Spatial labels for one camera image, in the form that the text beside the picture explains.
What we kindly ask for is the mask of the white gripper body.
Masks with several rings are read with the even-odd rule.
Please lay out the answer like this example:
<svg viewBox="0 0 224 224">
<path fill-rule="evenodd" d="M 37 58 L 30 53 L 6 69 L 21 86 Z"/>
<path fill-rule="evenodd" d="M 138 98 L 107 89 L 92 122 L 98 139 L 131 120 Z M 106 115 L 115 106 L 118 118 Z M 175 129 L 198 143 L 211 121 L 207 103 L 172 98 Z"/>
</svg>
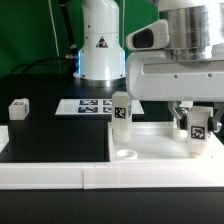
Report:
<svg viewBox="0 0 224 224">
<path fill-rule="evenodd" d="M 129 95 L 141 101 L 224 102 L 224 38 L 201 44 L 199 32 L 165 19 L 126 37 Z"/>
</svg>

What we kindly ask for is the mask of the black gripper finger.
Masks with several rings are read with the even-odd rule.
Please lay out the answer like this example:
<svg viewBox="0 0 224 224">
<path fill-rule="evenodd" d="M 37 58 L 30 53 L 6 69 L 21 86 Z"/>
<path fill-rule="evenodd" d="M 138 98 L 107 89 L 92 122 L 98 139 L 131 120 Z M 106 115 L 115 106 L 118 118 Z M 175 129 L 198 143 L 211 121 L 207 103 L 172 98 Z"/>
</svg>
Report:
<svg viewBox="0 0 224 224">
<path fill-rule="evenodd" d="M 224 114 L 224 103 L 216 102 L 214 104 L 216 113 L 213 117 L 209 118 L 208 130 L 210 132 L 218 133 L 222 128 L 221 117 Z"/>
<path fill-rule="evenodd" d="M 187 115 L 180 107 L 180 101 L 169 101 L 168 109 L 172 116 L 176 119 L 177 128 L 180 130 L 187 129 Z"/>
</svg>

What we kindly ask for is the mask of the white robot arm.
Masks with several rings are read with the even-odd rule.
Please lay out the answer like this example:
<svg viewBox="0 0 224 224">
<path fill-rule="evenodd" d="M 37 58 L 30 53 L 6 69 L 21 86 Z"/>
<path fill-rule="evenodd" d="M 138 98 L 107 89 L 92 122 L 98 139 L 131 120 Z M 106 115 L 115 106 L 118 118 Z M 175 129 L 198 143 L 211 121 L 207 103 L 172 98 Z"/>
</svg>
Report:
<svg viewBox="0 0 224 224">
<path fill-rule="evenodd" d="M 81 82 L 108 86 L 126 81 L 130 96 L 166 101 L 182 129 L 190 118 L 182 101 L 212 102 L 216 114 L 205 119 L 217 132 L 224 115 L 224 0 L 147 0 L 158 20 L 130 33 L 119 46 L 118 8 L 113 0 L 81 0 L 83 47 L 78 53 Z"/>
</svg>

